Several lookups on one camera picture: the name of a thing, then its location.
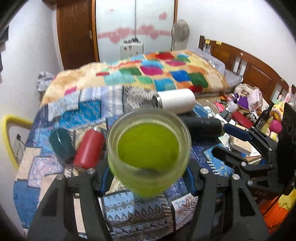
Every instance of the bed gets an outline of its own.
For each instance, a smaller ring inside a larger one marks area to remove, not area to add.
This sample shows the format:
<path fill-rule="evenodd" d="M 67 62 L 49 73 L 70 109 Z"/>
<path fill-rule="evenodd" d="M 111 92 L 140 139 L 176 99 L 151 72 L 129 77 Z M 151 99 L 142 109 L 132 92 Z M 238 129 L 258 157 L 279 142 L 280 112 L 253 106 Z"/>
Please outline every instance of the bed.
<path fill-rule="evenodd" d="M 281 84 L 281 92 L 288 90 L 286 82 L 254 56 L 224 43 L 219 45 L 210 41 L 209 44 L 210 53 L 223 62 L 229 71 L 233 72 L 236 56 L 248 60 L 244 82 L 260 87 L 260 83 L 254 81 L 258 79 L 273 88 L 277 83 Z M 199 48 L 204 47 L 205 38 L 201 36 Z M 200 93 L 214 93 L 213 97 L 198 98 L 197 102 L 201 105 L 208 105 L 207 101 L 213 103 L 220 91 L 229 88 L 223 73 L 188 50 L 150 53 L 113 64 L 91 63 L 59 73 L 43 97 L 14 184 L 15 206 L 23 227 L 26 230 L 29 228 L 38 204 L 56 175 L 63 173 L 68 177 L 75 174 L 71 166 L 62 166 L 53 152 L 49 143 L 49 135 L 53 130 L 67 129 L 77 149 L 85 132 L 95 125 L 105 129 L 106 135 L 118 116 L 135 108 L 152 106 L 152 96 L 156 91 L 187 88 L 194 83 L 200 87 Z M 273 89 L 263 87 L 264 97 L 269 100 Z M 207 116 L 198 104 L 194 111 L 197 116 Z M 195 143 L 191 158 L 209 170 L 214 165 L 217 174 L 230 175 L 231 169 L 226 169 L 220 161 L 213 163 L 211 148 L 215 145 L 221 145 L 218 139 Z M 188 230 L 182 227 L 192 219 L 197 197 L 188 193 L 180 178 L 157 198 L 136 200 L 114 178 L 110 190 L 100 202 L 113 240 L 145 237 L 155 240 L 165 239 L 166 235 L 176 230 Z M 123 207 L 127 204 L 125 202 L 132 206 L 132 211 Z M 74 199 L 74 207 L 78 232 L 84 236 L 79 198 Z"/>

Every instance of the yellow tube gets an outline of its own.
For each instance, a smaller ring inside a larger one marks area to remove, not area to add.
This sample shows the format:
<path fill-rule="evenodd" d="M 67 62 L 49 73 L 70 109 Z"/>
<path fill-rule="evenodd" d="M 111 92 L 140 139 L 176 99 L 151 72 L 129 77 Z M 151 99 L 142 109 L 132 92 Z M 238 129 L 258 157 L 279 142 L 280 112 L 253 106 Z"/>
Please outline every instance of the yellow tube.
<path fill-rule="evenodd" d="M 12 151 L 11 143 L 9 140 L 9 135 L 8 135 L 8 131 L 7 131 L 8 122 L 14 122 L 14 123 L 21 124 L 23 126 L 28 126 L 28 127 L 31 127 L 33 125 L 33 122 L 23 119 L 21 117 L 18 117 L 16 115 L 6 115 L 2 119 L 2 136 L 3 136 L 3 140 L 4 140 L 4 145 L 7 149 L 7 153 L 8 153 L 8 156 L 10 158 L 10 161 L 11 161 L 13 167 L 17 170 L 19 168 L 19 165 L 15 159 L 15 156 Z"/>

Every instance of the white thermos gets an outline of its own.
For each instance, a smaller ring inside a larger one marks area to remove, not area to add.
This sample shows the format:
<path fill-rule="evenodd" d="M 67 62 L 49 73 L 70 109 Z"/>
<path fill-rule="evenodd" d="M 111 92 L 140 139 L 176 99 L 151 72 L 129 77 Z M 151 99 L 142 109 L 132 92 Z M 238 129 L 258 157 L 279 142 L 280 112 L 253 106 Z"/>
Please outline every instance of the white thermos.
<path fill-rule="evenodd" d="M 190 89 L 161 91 L 153 96 L 152 104 L 177 115 L 192 111 L 195 106 L 195 96 Z"/>

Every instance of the white suitcase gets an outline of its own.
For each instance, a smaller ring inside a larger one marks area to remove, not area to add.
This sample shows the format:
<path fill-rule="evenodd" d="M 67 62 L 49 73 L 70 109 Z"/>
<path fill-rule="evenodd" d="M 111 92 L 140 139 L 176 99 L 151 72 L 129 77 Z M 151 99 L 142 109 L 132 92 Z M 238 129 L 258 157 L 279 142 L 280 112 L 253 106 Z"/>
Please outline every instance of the white suitcase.
<path fill-rule="evenodd" d="M 126 59 L 144 53 L 144 44 L 137 38 L 125 40 L 120 45 L 120 58 Z"/>

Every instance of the white bottle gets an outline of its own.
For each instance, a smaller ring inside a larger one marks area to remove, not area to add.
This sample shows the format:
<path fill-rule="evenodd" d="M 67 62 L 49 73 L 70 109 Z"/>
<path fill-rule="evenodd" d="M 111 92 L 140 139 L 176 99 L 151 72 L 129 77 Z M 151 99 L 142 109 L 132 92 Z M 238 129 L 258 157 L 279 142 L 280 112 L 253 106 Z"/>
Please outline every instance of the white bottle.
<path fill-rule="evenodd" d="M 238 109 L 238 105 L 237 105 L 237 100 L 232 100 L 228 103 L 228 111 L 233 113 L 235 111 L 237 111 Z"/>

